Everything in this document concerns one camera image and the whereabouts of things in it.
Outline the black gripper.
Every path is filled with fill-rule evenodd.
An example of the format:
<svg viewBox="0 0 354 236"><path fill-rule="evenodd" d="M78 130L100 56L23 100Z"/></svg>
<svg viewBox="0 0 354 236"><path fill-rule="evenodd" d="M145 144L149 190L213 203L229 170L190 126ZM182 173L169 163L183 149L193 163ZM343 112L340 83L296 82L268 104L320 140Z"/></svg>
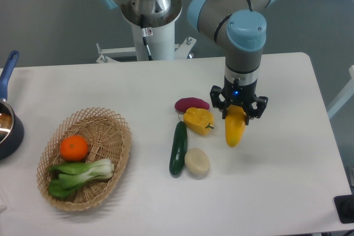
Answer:
<svg viewBox="0 0 354 236"><path fill-rule="evenodd" d="M252 119L259 119L268 104L268 97L256 95L257 80L249 85L238 85L233 88L233 83L224 78L224 87L213 85L210 91L211 103L222 113L222 119L227 116L230 105L240 106L246 114L246 125Z"/></svg>

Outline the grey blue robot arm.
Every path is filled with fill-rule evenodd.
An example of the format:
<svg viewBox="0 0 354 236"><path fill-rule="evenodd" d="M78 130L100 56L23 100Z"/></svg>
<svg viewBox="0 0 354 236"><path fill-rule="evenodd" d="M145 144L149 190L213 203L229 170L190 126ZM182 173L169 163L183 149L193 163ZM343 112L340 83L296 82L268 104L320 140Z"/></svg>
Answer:
<svg viewBox="0 0 354 236"><path fill-rule="evenodd" d="M181 0L101 0L119 8L132 27L139 61L173 59L174 24ZM192 0L187 9L190 25L225 52L223 87L210 91L212 106L223 117L231 108L243 109L247 120L260 118L268 98L256 95L258 71L266 42L267 23L260 10L276 0Z"/></svg>

